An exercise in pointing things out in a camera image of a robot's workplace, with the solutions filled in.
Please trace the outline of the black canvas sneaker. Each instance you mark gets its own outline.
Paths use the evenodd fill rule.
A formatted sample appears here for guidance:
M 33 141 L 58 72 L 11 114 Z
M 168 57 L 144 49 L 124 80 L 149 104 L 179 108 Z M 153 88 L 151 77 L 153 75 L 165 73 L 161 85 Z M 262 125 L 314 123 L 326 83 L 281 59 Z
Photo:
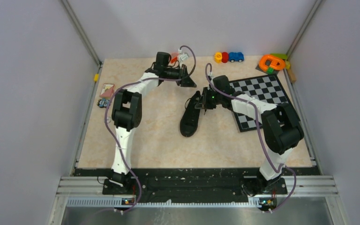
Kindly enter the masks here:
M 184 137 L 191 137 L 197 131 L 200 109 L 195 109 L 195 104 L 200 96 L 200 91 L 196 91 L 196 93 L 190 97 L 193 107 L 186 109 L 180 120 L 180 133 Z

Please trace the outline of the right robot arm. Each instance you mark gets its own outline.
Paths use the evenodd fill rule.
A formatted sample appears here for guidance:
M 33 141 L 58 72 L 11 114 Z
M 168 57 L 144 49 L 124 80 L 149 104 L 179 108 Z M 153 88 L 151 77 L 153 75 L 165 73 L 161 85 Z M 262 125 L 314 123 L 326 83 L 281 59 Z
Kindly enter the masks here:
M 304 138 L 297 113 L 289 103 L 266 103 L 242 91 L 235 91 L 226 75 L 211 77 L 207 74 L 206 79 L 209 86 L 203 92 L 203 109 L 221 105 L 251 118 L 256 124 L 266 157 L 259 168 L 256 187 L 262 193 L 269 193 L 275 187 L 274 180 L 282 173 L 289 154 Z

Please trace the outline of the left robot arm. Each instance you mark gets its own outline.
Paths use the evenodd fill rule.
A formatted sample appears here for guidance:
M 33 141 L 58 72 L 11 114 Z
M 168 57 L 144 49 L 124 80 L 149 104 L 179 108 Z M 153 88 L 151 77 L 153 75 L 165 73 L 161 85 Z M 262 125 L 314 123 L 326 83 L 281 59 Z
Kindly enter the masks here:
M 145 70 L 141 78 L 134 83 L 118 89 L 113 96 L 112 120 L 115 126 L 115 156 L 109 181 L 121 194 L 130 191 L 132 182 L 129 179 L 131 169 L 131 150 L 136 128 L 142 120 L 143 97 L 163 81 L 174 81 L 180 87 L 195 88 L 184 61 L 187 53 L 179 52 L 175 57 L 178 66 L 171 66 L 171 55 L 158 52 L 152 66 Z

